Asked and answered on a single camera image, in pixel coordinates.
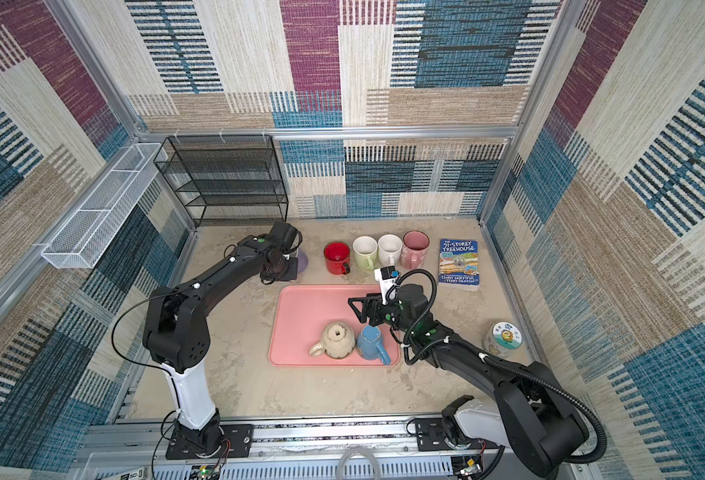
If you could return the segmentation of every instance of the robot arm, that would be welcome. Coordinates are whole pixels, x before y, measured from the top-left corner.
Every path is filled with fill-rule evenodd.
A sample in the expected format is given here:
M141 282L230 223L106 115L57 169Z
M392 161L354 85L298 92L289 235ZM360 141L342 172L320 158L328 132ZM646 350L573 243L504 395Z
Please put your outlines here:
M204 358L210 336L206 317L241 283L260 274L262 282L296 278L296 259L287 259L302 235L293 226L276 222L269 234L247 236L220 263L171 289L158 287L147 308L142 345L168 372L180 413L174 435L184 438L202 458L222 444L219 412L209 396Z
M420 285L401 285L406 276L415 273L425 274L433 283L430 301ZM563 392L547 366L539 362L523 366L502 360L433 318L429 307L434 301L436 285L429 272L412 270L398 276L395 267L389 266L378 269L375 277L382 286L382 295L371 293L348 299L359 321L372 326L386 323L392 331L405 332L406 363L425 360L435 368L461 376L496 402L496 408L481 409L477 400L472 402L472 397L463 397L449 406L447 409L452 411L448 415L444 411L443 416L443 434L449 445L466 444L471 438L490 439L512 447L521 462L541 477L549 475L562 462L594 462L603 455L606 437L597 418L577 398ZM411 359L409 347L417 352ZM579 412L593 424L597 446L591 454L575 457L571 454L589 438ZM499 419L506 435L487 436L494 430L489 426L494 421L498 424Z

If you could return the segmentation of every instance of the white wire basket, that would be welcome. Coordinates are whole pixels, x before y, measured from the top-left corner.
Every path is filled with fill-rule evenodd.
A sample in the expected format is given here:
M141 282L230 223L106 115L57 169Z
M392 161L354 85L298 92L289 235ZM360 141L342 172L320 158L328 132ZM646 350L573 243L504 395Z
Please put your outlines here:
M134 144L59 229L41 256L56 268L94 268L165 160L160 144Z

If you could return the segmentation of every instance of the striped fabric wall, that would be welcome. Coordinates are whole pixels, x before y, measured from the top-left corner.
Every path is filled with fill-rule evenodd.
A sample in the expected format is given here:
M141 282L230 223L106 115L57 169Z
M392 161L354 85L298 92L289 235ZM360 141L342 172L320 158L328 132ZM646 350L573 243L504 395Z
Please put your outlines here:
M43 1L0 1L0 280L126 140Z
M71 4L144 124L184 130L514 124L560 0Z
M480 212L507 138L282 140L290 218Z
M705 478L705 0L589 0L488 227L604 478Z
M0 479L64 478L89 425L107 420L130 366L113 322L169 282L189 234L157 181L94 269L47 266L0 325ZM128 356L145 313L117 328Z

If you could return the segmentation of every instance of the pink mug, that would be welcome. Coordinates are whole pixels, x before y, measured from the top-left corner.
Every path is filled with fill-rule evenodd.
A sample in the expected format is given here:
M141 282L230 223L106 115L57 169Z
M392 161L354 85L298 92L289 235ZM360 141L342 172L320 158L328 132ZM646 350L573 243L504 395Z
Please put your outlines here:
M422 266L427 256L427 247L430 239L424 232L412 230L403 236L403 253L401 265L409 270Z

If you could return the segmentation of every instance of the red wire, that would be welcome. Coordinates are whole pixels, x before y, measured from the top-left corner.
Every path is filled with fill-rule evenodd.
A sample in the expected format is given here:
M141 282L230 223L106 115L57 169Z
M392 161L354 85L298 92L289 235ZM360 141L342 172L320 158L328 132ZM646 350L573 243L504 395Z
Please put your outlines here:
M225 448L225 451L222 452L221 455L219 455L219 459L216 460L216 465L213 466L214 470L216 470L216 467L219 466L219 462L222 462L222 457L224 457L224 463L222 464L222 466L224 466L227 463L227 459L230 457L230 445L231 445L230 439L225 438L224 441L227 442L226 446L223 446Z
M478 456L481 458L481 471L483 471L483 469L485 469L485 466L483 465L483 452L485 452L485 450L486 450L486 441L481 440L481 444L482 444L481 453Z

